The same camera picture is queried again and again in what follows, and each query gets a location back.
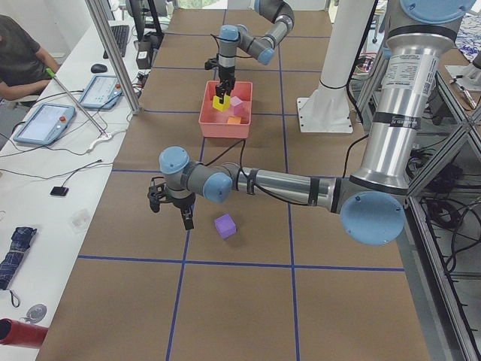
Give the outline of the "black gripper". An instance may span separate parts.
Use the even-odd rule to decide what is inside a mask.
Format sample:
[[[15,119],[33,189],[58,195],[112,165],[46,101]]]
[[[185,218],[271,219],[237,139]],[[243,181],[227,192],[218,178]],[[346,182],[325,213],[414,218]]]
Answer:
[[[190,193],[185,197],[172,197],[172,203],[181,210],[185,230],[194,229],[192,206],[195,204],[195,194]]]
[[[215,87],[216,97],[222,99],[224,105],[230,103],[231,91],[235,84],[235,67],[219,66],[219,81]]]

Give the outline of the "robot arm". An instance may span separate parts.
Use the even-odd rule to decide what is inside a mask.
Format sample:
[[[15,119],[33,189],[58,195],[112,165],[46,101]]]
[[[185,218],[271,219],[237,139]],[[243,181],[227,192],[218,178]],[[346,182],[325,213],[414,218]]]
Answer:
[[[349,24],[351,11],[364,19],[372,1],[347,2],[334,24],[318,88],[298,105],[301,133],[294,140],[293,173],[247,167],[241,162],[204,164],[182,147],[159,155],[161,184],[147,196],[152,211],[163,204],[180,210],[186,229],[193,227],[197,196],[224,202],[242,191],[263,193],[299,207],[321,207],[339,214],[346,233],[363,244],[381,245],[404,229],[401,200],[407,194],[405,168],[419,131],[441,56],[451,49],[471,1],[390,1],[385,52],[389,56],[381,81],[380,100],[366,136],[359,167],[347,176],[324,177],[321,164],[338,160],[337,142],[349,131],[346,97],[349,65],[360,45],[360,24]]]
[[[294,12],[285,1],[255,1],[254,10],[269,20],[272,27],[262,37],[256,37],[243,24],[221,26],[219,34],[214,36],[217,53],[204,64],[207,70],[218,70],[219,83],[213,96],[213,108],[218,111],[230,107],[231,92],[236,83],[237,51],[242,50],[248,57],[267,65],[274,57],[276,47],[294,28]]]

